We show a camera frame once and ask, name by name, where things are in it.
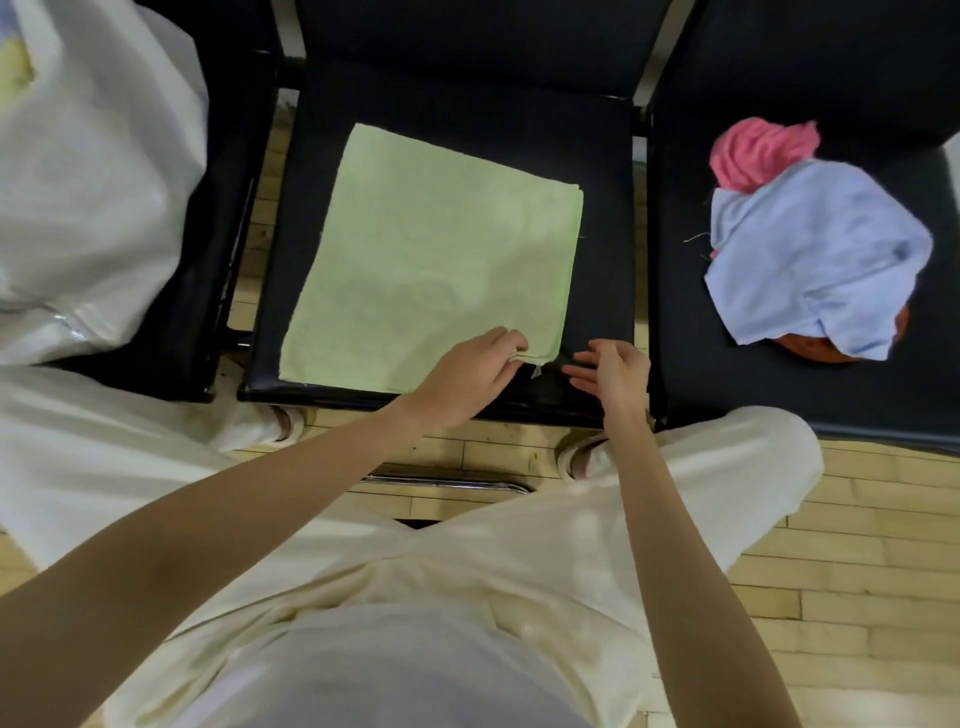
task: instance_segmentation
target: white bag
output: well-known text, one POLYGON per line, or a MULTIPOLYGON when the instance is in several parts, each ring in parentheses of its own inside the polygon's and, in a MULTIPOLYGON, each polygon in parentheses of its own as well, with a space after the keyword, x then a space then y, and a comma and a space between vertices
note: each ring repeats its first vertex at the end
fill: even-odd
POLYGON ((0 364, 128 342, 206 167, 193 40, 132 0, 14 0, 35 80, 0 115, 0 364))

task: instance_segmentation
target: light green cloth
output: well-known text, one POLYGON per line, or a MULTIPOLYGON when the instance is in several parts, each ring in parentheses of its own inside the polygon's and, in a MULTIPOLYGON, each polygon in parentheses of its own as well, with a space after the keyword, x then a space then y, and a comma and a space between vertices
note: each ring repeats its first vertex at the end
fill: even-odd
POLYGON ((556 358, 583 192, 357 124, 280 353, 280 378, 409 392, 497 326, 556 358))

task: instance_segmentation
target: wooden floor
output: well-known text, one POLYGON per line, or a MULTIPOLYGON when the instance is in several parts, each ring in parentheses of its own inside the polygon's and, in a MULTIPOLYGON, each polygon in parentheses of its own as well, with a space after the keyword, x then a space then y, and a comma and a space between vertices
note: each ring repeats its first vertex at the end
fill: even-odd
MULTIPOLYGON (((277 118, 231 316, 250 328, 276 217, 290 138, 277 118)), ((638 246, 645 190, 637 178, 638 246)), ((645 276, 645 263, 638 275, 645 276)), ((645 290, 644 285, 638 290, 645 290)), ((639 303, 637 315, 645 314, 639 303)), ((637 344, 646 348, 646 326, 637 344)), ((363 415, 317 410, 308 436, 363 415)), ((509 473, 556 485, 558 427, 471 422, 431 433, 390 466, 397 472, 509 473)), ((237 452, 240 459, 259 456, 237 452)), ((750 548, 730 580, 773 651, 804 724, 820 728, 960 725, 960 459, 866 443, 824 443, 827 474, 801 510, 750 548)), ((392 518, 448 519, 504 494, 358 486, 345 498, 392 518)), ((29 579, 0 535, 0 591, 29 579)), ((665 702, 635 728, 673 725, 665 702)))

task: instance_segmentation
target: white pants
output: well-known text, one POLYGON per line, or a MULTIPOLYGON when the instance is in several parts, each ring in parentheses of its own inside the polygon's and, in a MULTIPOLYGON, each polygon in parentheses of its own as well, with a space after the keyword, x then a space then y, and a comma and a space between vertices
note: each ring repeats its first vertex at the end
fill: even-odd
MULTIPOLYGON (((136 508, 235 465, 218 450, 275 439, 279 431, 269 409, 236 402, 228 380, 213 404, 183 405, 57 370, 0 369, 0 523, 43 569, 136 508)), ((687 509, 724 570, 795 511, 823 471, 810 428, 766 407, 665 432, 659 441, 687 509)), ((189 639, 212 619, 244 613, 241 608, 255 602, 389 562, 430 568, 416 576, 407 570, 402 586, 394 578, 392 592, 381 590, 372 599, 411 598, 418 583, 442 594, 437 570, 447 574, 451 592, 468 594, 474 587, 454 587, 453 581, 485 574, 487 591, 547 595, 542 604, 571 602, 645 635, 616 470, 603 446, 593 451, 588 475, 420 531, 335 504, 215 595, 177 634, 206 622, 186 634, 189 639), (428 571, 434 575, 428 578, 428 571)), ((602 686, 603 676, 594 682, 602 686)), ((142 676, 139 684, 150 693, 142 676)), ((598 722, 619 724, 636 704, 620 704, 606 711, 613 718, 598 722)))

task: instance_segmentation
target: black chair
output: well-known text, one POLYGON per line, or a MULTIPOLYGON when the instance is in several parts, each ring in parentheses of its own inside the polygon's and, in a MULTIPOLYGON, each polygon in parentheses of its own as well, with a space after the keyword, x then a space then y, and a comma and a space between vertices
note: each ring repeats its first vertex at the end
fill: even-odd
POLYGON ((960 132, 960 5, 700 0, 650 106, 651 403, 661 427, 747 404, 829 438, 960 451, 960 225, 944 142, 960 132), (747 116, 815 119, 820 157, 856 164, 935 250, 886 362, 826 365, 738 347, 704 285, 714 139, 747 116))
MULTIPOLYGON (((280 345, 356 122, 579 184, 582 238, 558 363, 590 338, 632 338, 630 99, 668 4, 300 0, 307 58, 241 395, 353 409, 392 398, 278 376, 280 345)), ((536 378, 521 372, 482 416, 598 425, 601 412, 548 366, 536 378)))
POLYGON ((283 64, 270 0, 140 0, 194 39, 209 93, 207 168, 190 198, 180 265, 132 341, 60 365, 110 387, 205 401, 267 149, 283 64))

